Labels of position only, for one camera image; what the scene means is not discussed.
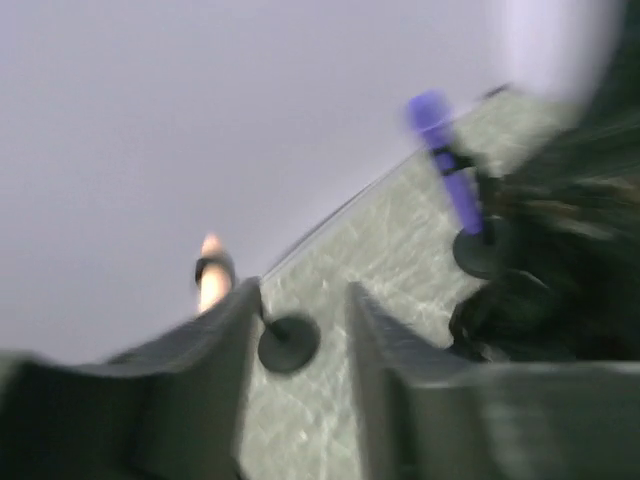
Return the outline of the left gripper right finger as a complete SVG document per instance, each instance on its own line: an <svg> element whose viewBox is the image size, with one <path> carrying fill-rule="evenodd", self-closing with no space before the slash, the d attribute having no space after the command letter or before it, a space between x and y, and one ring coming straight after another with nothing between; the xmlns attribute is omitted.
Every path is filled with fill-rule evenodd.
<svg viewBox="0 0 640 480"><path fill-rule="evenodd" d="M473 363L359 283L347 327L368 479L635 479L635 363Z"/></svg>

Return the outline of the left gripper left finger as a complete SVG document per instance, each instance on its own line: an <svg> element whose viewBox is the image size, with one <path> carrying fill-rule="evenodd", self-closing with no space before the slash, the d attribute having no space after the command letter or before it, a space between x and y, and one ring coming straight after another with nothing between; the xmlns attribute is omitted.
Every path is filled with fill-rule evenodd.
<svg viewBox="0 0 640 480"><path fill-rule="evenodd" d="M248 279L115 363L1 357L5 479L235 479L252 324Z"/></svg>

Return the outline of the black trash bag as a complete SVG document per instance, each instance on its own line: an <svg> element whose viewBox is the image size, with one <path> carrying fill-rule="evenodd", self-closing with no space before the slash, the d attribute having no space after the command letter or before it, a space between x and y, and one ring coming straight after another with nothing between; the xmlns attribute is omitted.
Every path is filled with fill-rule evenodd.
<svg viewBox="0 0 640 480"><path fill-rule="evenodd" d="M479 361L639 357L639 5L578 122L499 180L506 234L455 308L451 352Z"/></svg>

